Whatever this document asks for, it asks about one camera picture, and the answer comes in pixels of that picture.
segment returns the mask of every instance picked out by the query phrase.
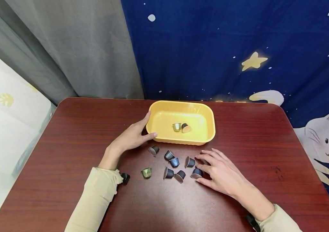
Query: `wrist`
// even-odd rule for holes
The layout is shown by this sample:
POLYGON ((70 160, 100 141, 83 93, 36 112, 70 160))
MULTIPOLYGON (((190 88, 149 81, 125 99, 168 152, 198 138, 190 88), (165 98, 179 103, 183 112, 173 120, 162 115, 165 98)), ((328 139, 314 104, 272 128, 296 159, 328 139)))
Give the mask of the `wrist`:
POLYGON ((253 185, 248 186, 243 195, 235 199, 258 221, 270 217, 275 211, 274 205, 253 185))
POLYGON ((101 169, 115 170, 120 156, 124 151, 120 147, 110 144, 104 153, 103 158, 98 166, 101 169))

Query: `cat face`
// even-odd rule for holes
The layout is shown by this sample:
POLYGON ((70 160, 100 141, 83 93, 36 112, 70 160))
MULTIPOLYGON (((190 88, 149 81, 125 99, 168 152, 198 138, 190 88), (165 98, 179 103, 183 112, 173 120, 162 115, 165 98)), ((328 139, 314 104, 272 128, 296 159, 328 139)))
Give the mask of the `cat face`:
POLYGON ((308 156, 329 163, 329 115, 310 120, 305 126, 305 136, 310 139, 316 151, 308 156))

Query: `forearm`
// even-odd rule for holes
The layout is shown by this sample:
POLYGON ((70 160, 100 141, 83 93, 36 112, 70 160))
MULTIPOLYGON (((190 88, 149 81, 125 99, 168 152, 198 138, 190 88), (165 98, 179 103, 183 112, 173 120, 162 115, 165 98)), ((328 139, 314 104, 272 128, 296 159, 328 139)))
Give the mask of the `forearm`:
POLYGON ((105 149, 104 156, 102 157, 98 168, 115 170, 117 168, 119 158, 123 152, 123 148, 121 148, 119 145, 114 144, 114 142, 111 143, 105 149))
POLYGON ((93 168, 65 231, 96 232, 120 183, 122 178, 118 170, 93 168))
POLYGON ((294 220, 278 205, 273 205, 257 188, 249 187, 248 195, 237 199, 250 212, 261 232, 301 232, 294 220))

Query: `dark red table surface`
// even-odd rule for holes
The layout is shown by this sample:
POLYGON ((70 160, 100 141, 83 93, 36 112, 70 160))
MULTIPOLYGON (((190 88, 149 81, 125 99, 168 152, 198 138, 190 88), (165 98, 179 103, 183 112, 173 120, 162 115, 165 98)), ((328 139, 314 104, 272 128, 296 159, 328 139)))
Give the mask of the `dark red table surface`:
MULTIPOLYGON (((67 98, 60 103, 0 209, 0 231, 64 231, 91 167, 106 146, 142 119, 154 101, 67 98)), ((187 156, 216 148, 304 232, 329 231, 329 196, 299 143, 284 111, 272 104, 204 102, 215 114, 216 136, 203 146, 148 142, 127 152, 118 186, 100 231, 253 231, 247 211, 232 198, 190 178, 187 156), (160 147, 152 157, 148 147, 160 147), (184 170, 180 184, 163 180, 170 149, 184 170), (152 177, 140 171, 152 168, 152 177)))

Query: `person's left hand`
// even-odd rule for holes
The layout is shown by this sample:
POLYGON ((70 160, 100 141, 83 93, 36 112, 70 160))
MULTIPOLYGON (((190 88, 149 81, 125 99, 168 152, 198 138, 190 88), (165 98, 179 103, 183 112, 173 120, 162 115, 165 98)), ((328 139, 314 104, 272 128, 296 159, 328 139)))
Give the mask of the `person's left hand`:
POLYGON ((116 169, 119 158, 123 152, 134 149, 144 142, 154 139, 157 133, 141 135, 143 128, 148 123, 150 111, 141 121, 133 123, 118 136, 105 150, 105 154, 98 166, 102 169, 116 169))
POLYGON ((141 121, 133 123, 123 133, 117 137, 112 143, 112 146, 119 147, 124 151, 134 149, 144 142, 154 139, 157 133, 150 133, 147 135, 141 135, 143 128, 148 123, 150 117, 150 111, 145 115, 141 121))

